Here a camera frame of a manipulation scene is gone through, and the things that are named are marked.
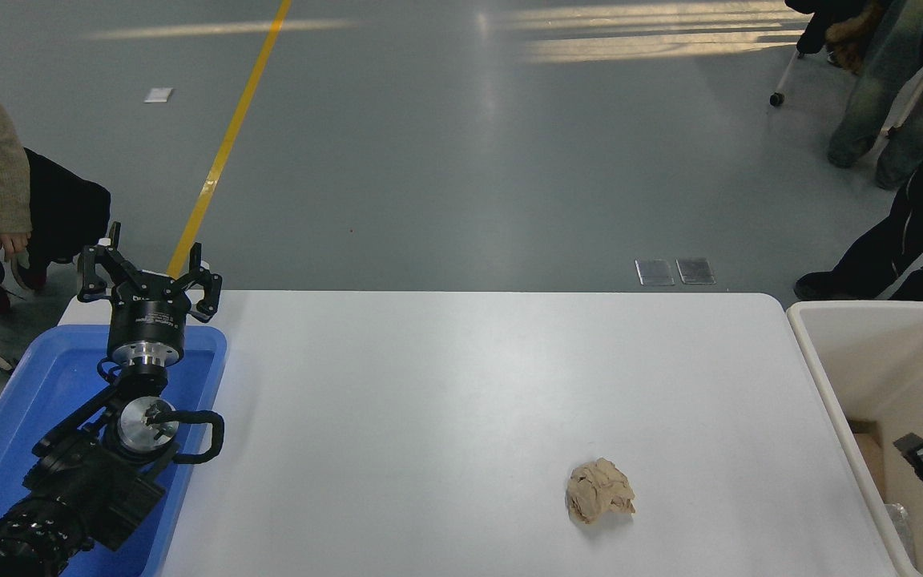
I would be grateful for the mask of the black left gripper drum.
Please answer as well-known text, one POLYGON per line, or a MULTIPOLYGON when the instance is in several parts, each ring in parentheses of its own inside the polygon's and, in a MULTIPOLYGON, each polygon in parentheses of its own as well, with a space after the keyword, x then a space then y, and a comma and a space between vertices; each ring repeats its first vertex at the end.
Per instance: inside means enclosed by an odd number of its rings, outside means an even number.
POLYGON ((184 347, 190 303, 175 279, 149 273, 138 282, 116 281, 111 302, 107 347, 120 348, 138 342, 184 347))

